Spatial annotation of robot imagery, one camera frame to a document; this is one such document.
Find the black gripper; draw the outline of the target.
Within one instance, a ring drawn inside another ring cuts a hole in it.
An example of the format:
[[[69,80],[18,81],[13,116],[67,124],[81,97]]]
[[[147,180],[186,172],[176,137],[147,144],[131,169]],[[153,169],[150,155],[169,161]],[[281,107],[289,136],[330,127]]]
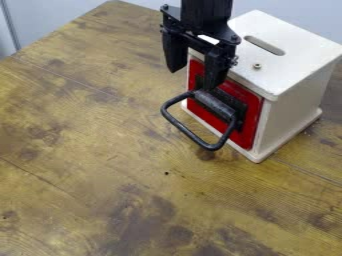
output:
[[[188,65],[189,48],[205,55],[206,90],[216,89],[237,65],[236,49],[241,37],[230,28],[233,0],[181,0],[181,6],[165,4],[162,43],[167,68],[176,73]]]

